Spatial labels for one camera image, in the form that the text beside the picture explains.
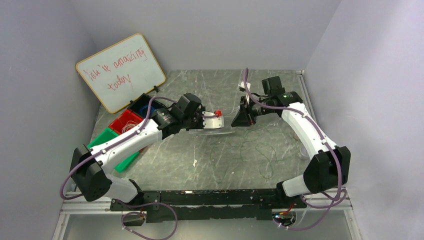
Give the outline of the white perforated filament spool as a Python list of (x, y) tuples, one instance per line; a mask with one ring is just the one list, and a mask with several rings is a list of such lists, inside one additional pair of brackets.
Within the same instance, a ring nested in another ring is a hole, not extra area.
[(220, 129), (192, 129), (188, 130), (189, 134), (195, 134), (195, 135), (227, 135), (232, 134), (236, 130), (231, 127), (230, 121), (228, 117), (224, 117), (224, 127)]

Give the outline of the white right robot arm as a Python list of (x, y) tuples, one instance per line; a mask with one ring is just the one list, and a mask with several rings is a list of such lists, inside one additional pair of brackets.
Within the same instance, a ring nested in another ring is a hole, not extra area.
[(337, 193), (331, 200), (339, 200), (349, 173), (349, 149), (338, 146), (322, 131), (309, 114), (302, 98), (294, 91), (287, 92), (278, 76), (266, 78), (261, 83), (264, 95), (252, 93), (248, 71), (244, 72), (239, 89), (246, 95), (240, 99), (239, 111), (231, 126), (250, 127), (256, 124), (259, 116), (277, 114), (293, 129), (310, 159), (301, 175), (278, 184), (283, 195), (295, 197), (336, 188)]

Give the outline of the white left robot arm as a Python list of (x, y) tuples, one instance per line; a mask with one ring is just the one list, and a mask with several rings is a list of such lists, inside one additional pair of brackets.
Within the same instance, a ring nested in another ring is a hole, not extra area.
[(100, 145), (88, 148), (82, 144), (75, 148), (66, 179), (74, 181), (86, 201), (109, 197), (129, 203), (140, 198), (142, 190), (134, 181), (115, 177), (111, 171), (139, 150), (182, 129), (196, 129), (201, 125), (204, 108), (196, 95), (185, 93), (169, 107), (159, 99), (143, 94), (140, 109), (145, 115), (141, 123)]

